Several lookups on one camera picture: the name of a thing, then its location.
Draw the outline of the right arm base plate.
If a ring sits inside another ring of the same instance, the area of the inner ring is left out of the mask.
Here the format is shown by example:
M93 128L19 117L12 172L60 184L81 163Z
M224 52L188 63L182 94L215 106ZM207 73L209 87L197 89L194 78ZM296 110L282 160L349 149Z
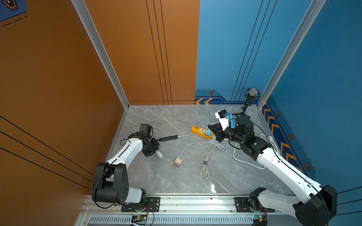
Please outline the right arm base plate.
M238 213L265 213L265 209L249 197L235 197L234 203Z

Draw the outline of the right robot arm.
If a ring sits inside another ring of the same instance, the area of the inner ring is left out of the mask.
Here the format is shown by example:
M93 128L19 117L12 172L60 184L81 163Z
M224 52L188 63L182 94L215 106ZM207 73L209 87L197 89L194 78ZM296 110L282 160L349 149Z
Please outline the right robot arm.
M208 125L208 128L218 142L227 139L230 144L235 143L234 149L242 150L265 166L294 193L294 196L287 196L259 187L248 199L253 212L266 214L268 209L274 209L295 217L303 226L329 224L337 214L337 192L332 186L322 186L309 178L284 159L270 141L256 136L255 124L248 116L234 118L225 110L215 113L215 116L219 122Z

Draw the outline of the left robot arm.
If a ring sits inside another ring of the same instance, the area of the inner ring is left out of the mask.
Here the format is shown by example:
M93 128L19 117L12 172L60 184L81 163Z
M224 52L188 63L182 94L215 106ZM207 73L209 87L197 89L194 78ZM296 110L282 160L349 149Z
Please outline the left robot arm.
M116 204L129 204L135 211L144 211L147 208L147 197L144 189L129 186L127 168L139 153L145 157L154 155L160 144L153 137L153 128L148 124L141 124L136 133L132 133L125 140L121 150L105 163L98 163L95 168L92 200Z

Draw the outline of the orange power strip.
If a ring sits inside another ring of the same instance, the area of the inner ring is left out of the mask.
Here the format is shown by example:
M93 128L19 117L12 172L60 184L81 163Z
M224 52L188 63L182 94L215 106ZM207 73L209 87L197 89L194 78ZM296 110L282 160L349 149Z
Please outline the orange power strip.
M204 134L205 130L206 129L203 129L203 128L201 128L199 126L196 126L196 125L192 126L192 128L191 128L192 133L194 133L196 135L199 135L199 136L201 136L203 138L212 139L213 136L212 137L206 137L205 136L205 134Z

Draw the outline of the black electric toothbrush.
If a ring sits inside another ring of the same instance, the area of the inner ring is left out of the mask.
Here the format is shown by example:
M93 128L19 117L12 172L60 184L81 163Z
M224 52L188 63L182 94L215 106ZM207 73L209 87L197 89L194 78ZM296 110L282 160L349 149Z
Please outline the black electric toothbrush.
M178 139L178 135L172 135L172 136L168 136L168 137L162 137L159 138L158 141L162 142L162 141L168 141L168 140L173 140L173 139Z

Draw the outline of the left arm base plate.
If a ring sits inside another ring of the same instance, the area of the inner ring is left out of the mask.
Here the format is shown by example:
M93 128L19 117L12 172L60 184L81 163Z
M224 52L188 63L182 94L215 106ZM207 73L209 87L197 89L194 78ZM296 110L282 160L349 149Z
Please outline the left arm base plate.
M140 203L124 203L121 212L159 212L161 198L157 196L147 196Z

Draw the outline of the teal charger cube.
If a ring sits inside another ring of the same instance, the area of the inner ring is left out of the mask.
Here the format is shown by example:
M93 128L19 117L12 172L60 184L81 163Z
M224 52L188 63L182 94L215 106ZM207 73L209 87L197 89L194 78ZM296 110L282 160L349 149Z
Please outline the teal charger cube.
M206 129L204 132L206 137L212 137L213 136L213 132L210 129Z

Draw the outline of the pink charger cube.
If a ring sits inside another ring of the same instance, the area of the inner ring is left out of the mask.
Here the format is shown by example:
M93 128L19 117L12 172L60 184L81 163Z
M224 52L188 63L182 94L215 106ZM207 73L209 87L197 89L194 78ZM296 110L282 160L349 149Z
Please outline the pink charger cube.
M176 158L175 161L173 162L173 164L177 167L180 167L182 162L183 162L182 159Z

